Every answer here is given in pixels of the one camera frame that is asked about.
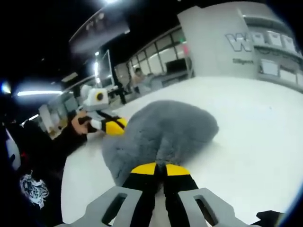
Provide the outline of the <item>person's left hand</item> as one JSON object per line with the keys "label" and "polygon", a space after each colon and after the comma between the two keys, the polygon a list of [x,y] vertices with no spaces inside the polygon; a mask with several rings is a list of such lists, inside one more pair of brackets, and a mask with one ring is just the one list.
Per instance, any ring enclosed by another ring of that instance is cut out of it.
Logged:
{"label": "person's left hand", "polygon": [[85,110],[79,111],[72,119],[71,124],[79,135],[86,135],[96,131],[96,129],[92,127],[91,118]]}

